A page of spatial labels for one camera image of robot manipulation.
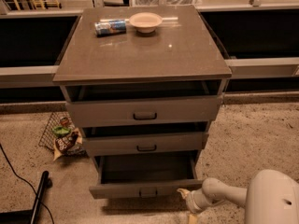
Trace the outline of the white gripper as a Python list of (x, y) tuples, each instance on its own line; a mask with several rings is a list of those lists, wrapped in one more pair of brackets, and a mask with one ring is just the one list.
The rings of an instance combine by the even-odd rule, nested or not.
[(187, 207), (192, 212), (192, 214), (189, 214), (188, 224), (198, 224), (198, 216), (196, 214), (206, 210), (206, 196), (200, 189), (191, 192), (187, 189), (177, 189), (177, 192), (183, 199), (186, 199)]

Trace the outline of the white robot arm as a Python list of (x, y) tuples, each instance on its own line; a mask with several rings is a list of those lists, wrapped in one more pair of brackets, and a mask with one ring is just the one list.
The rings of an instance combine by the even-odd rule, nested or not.
[(261, 170), (246, 189), (209, 177), (200, 189), (177, 192), (191, 212), (189, 224), (208, 207), (225, 202), (245, 209), (245, 224), (299, 224), (299, 183), (276, 170)]

